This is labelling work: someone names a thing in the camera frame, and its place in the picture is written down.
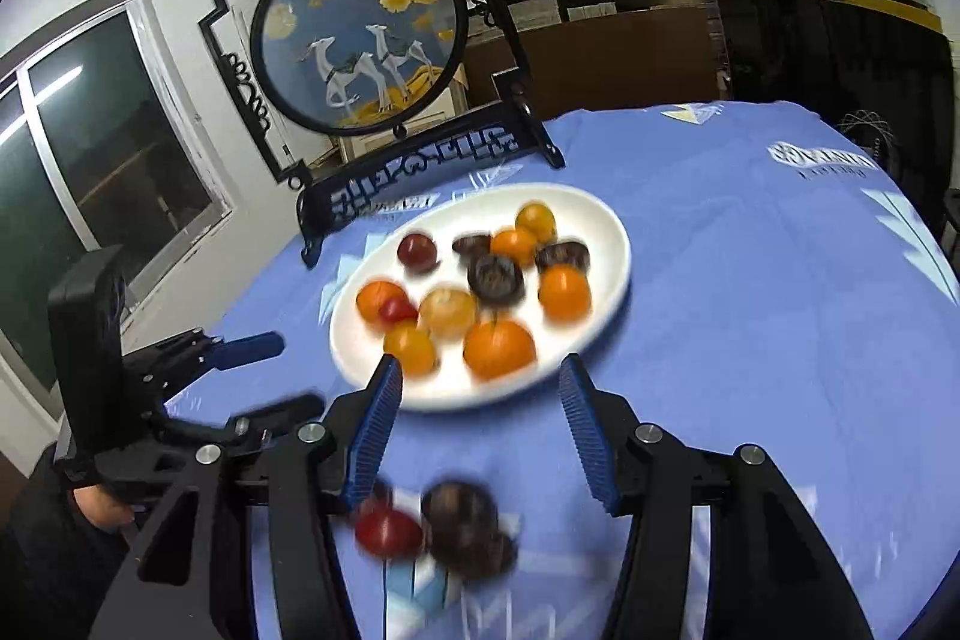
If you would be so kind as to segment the left hand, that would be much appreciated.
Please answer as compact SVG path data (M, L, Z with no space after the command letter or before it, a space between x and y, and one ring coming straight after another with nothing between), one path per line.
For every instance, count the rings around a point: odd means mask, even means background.
M73 502L76 509L86 518L89 525L101 531L116 531L132 525L135 512L127 503L119 500L103 486L86 486L73 489Z

